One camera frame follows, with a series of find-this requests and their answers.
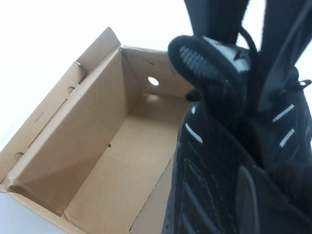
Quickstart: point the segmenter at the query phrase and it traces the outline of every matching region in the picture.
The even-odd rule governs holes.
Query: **shoe upper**
[[[234,133],[259,165],[270,169],[284,162],[310,163],[312,119],[296,68],[272,109],[246,115]]]
[[[267,198],[276,201],[281,191],[262,172],[257,174],[259,166],[268,169],[289,160],[311,159],[312,120],[302,91],[309,82],[300,83],[294,71],[274,109],[247,115],[251,63],[246,49],[184,36],[170,43],[168,54],[174,68],[195,90],[186,96],[193,103],[179,129],[162,233],[239,233],[235,217],[239,167],[252,171],[262,193],[266,183],[273,186]],[[231,61],[237,58],[244,66]],[[260,215],[268,214],[266,201],[261,193],[257,195],[263,206]],[[301,219],[300,211],[294,214],[289,203],[287,199],[280,202],[291,216]]]

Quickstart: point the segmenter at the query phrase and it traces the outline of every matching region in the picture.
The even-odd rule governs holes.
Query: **ventilation hole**
[[[67,89],[67,92],[69,94],[72,94],[72,92],[75,90],[75,88],[73,86],[70,86],[68,89]]]
[[[21,152],[18,152],[17,154],[14,155],[14,158],[16,160],[16,162],[18,162],[20,160],[20,158],[23,156],[24,154]]]
[[[154,77],[148,77],[147,81],[152,86],[159,86],[159,81],[157,79],[155,79]]]

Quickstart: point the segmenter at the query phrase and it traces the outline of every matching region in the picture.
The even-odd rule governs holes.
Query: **box flap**
[[[113,30],[108,27],[77,59],[88,72],[98,65],[109,53],[120,47],[120,41]]]
[[[65,103],[87,74],[110,53],[120,47],[113,30],[108,27],[70,66],[63,77],[38,105],[30,117],[0,152],[0,181],[26,153],[43,128]],[[0,184],[0,192],[6,189]]]
[[[130,234],[159,234],[165,219],[168,196],[171,190],[174,156],[161,175],[157,185],[136,217]]]
[[[26,153],[32,142],[34,142],[85,75],[86,71],[74,62],[21,128],[14,134],[0,152],[0,181],[3,181],[20,157]]]
[[[147,93],[184,98],[185,94],[193,89],[193,86],[173,68],[167,52],[124,46],[122,53],[133,67]],[[147,82],[148,77],[155,78],[159,86]]]

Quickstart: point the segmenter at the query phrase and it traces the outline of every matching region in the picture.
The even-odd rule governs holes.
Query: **white stripe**
[[[245,72],[250,70],[250,65],[246,59],[238,59],[234,61],[235,55],[239,51],[239,48],[235,49],[226,45],[220,44],[220,42],[211,38],[203,37],[207,42],[214,46],[229,62],[236,68],[238,72]]]
[[[289,140],[289,138],[294,134],[294,129],[292,128],[286,136],[282,139],[282,141],[279,143],[280,147],[284,147],[286,142]]]
[[[197,105],[194,105],[194,106],[191,108],[192,114],[195,114],[195,112],[196,112],[196,107],[197,107]]]
[[[192,136],[194,136],[194,138],[195,138],[196,140],[198,140],[200,143],[203,143],[203,139],[202,139],[196,132],[194,132],[193,129],[190,128],[190,126],[189,126],[187,123],[185,124],[185,127],[186,127],[187,131],[189,131],[189,133],[190,133]]]
[[[273,122],[278,121],[280,118],[282,118],[285,114],[287,114],[292,108],[294,108],[294,105],[291,104],[289,107],[287,107],[284,111],[282,111],[280,114],[275,116],[275,118],[272,120]]]

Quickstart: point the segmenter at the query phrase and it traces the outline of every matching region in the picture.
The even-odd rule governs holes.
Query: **sneaker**
[[[208,38],[178,37],[174,68],[197,91],[178,133],[163,234],[238,234],[236,179],[252,157],[229,131],[246,101],[249,52]]]
[[[181,36],[170,43],[168,54],[177,72],[196,90],[187,94],[193,103],[178,134],[162,233],[239,233],[242,225],[236,220],[246,212],[235,209],[235,193],[239,196],[251,188],[237,186],[240,166],[251,171],[252,178],[257,179],[255,187],[262,187],[263,193],[266,183],[275,185],[269,179],[259,179],[265,175],[258,176],[262,170],[259,165],[271,168],[289,160],[310,161],[312,121],[302,91],[310,81],[300,83],[294,70],[276,100],[277,108],[247,117],[247,84],[252,67],[249,50],[208,38]],[[253,207],[267,202],[259,200],[259,193],[246,194],[251,196],[246,200],[250,204],[257,201]],[[267,198],[272,196],[277,199],[276,193]],[[281,200],[292,212],[288,203]],[[257,212],[250,210],[255,231]],[[296,212],[294,217],[301,215],[299,210]]]

